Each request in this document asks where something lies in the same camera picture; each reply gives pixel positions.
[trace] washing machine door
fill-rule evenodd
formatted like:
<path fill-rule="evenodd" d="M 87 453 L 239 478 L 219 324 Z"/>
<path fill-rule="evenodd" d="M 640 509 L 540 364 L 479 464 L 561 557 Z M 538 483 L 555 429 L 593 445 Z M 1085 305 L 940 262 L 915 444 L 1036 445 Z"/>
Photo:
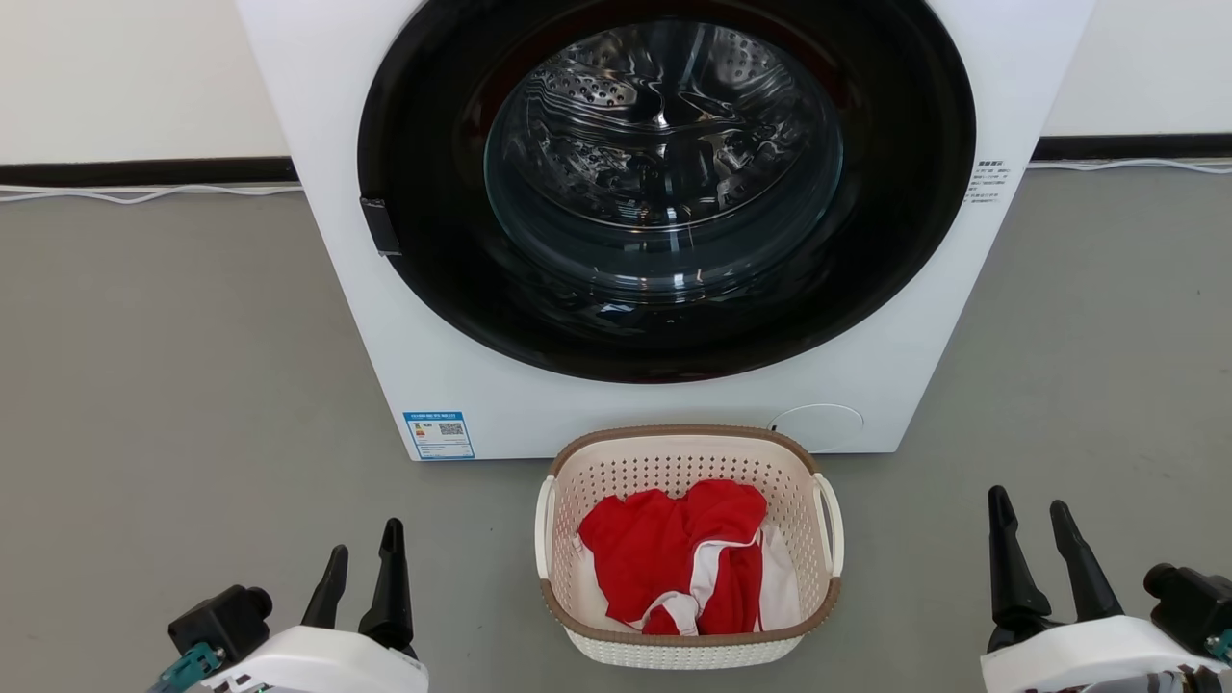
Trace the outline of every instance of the washing machine door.
<path fill-rule="evenodd" d="M 621 382 L 797 355 L 962 202 L 975 107 L 923 0 L 426 0 L 376 74 L 376 248 L 508 356 Z"/>

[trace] washing machine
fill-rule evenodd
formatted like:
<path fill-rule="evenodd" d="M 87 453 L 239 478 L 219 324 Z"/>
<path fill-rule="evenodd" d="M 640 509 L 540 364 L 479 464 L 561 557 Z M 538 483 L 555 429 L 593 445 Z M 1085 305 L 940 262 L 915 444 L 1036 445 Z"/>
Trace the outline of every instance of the washing machine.
<path fill-rule="evenodd" d="M 1093 5 L 238 0 L 425 461 L 896 450 Z"/>

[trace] beige plastic basket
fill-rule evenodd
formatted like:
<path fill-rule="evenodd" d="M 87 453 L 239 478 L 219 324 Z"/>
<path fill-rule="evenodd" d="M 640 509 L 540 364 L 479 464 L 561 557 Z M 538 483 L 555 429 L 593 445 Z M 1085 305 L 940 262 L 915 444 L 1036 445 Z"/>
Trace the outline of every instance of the beige plastic basket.
<path fill-rule="evenodd" d="M 599 501 L 648 488 L 683 496 L 705 478 L 755 486 L 768 519 L 785 536 L 800 586 L 803 623 L 742 635 L 642 635 L 601 618 L 577 578 L 578 525 Z M 570 443 L 552 464 L 535 511 L 535 557 L 552 615 L 588 657 L 658 670 L 711 670 L 772 662 L 834 608 L 843 573 L 843 518 L 829 482 L 790 438 L 731 425 L 652 425 L 602 430 Z"/>

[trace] floor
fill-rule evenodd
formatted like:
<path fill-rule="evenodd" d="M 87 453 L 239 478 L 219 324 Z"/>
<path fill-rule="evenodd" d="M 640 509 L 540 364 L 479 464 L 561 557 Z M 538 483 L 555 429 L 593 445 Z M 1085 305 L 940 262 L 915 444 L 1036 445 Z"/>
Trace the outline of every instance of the floor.
<path fill-rule="evenodd" d="M 1062 619 L 1056 497 L 1131 614 L 1158 561 L 1232 575 L 1230 258 L 1232 176 L 1029 175 L 899 453 L 822 459 L 834 615 L 772 668 L 662 673 L 547 613 L 546 462 L 408 461 L 302 197 L 0 206 L 5 687 L 142 691 L 171 619 L 240 583 L 290 626 L 339 543 L 354 628 L 398 515 L 434 691 L 982 689 L 994 483 Z"/>

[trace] white cable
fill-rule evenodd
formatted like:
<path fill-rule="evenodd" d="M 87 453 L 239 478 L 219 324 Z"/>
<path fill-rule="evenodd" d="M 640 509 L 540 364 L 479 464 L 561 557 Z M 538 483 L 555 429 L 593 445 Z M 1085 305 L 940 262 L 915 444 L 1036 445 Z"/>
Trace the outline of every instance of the white cable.
<path fill-rule="evenodd" d="M 265 197 L 282 192 L 302 192 L 301 185 L 265 187 L 223 187 L 219 185 L 177 185 L 175 187 L 30 187 L 25 185 L 0 185 L 0 192 L 18 195 L 0 195 L 0 202 L 25 202 L 27 200 L 46 200 L 48 197 L 89 197 L 116 205 L 139 205 L 177 192 L 243 195 L 245 197 Z M 137 195 L 137 197 L 116 197 L 116 195 Z"/>
<path fill-rule="evenodd" d="M 1108 169 L 1121 169 L 1126 166 L 1172 168 L 1186 171 L 1223 175 L 1232 173 L 1232 166 L 1215 168 L 1175 162 L 1172 159 L 1124 159 L 1119 162 L 1079 163 L 1079 162 L 1034 162 L 1026 165 L 1027 169 L 1057 169 L 1066 171 L 1104 171 Z"/>

